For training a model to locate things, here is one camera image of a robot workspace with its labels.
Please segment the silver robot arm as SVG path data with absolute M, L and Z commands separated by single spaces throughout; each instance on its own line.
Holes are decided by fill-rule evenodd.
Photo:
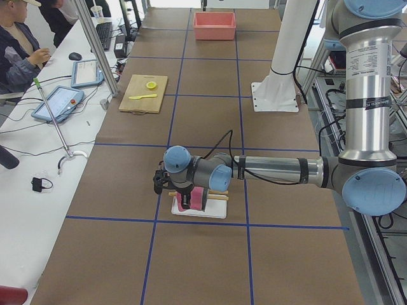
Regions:
M 315 184 L 340 194 L 360 214 L 381 216 L 405 200 L 406 185 L 389 149 L 391 42 L 401 31 L 405 1 L 330 1 L 325 37 L 346 50 L 345 148 L 337 157 L 267 158 L 212 153 L 193 156 L 182 146 L 164 154 L 155 192 L 171 189 L 190 208 L 195 187 L 226 191 L 231 179 L 276 185 Z

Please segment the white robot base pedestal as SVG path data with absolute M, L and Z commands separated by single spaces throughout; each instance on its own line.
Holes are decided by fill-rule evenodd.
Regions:
M 254 111 L 299 111 L 294 75 L 318 5 L 316 0 L 286 2 L 270 72 L 262 82 L 251 84 Z

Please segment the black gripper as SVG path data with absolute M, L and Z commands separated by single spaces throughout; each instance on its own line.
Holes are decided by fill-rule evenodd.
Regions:
M 190 199 L 191 192 L 193 190 L 193 184 L 188 184 L 187 186 L 176 186 L 173 185 L 175 191 L 182 195 L 182 208 L 190 209 Z

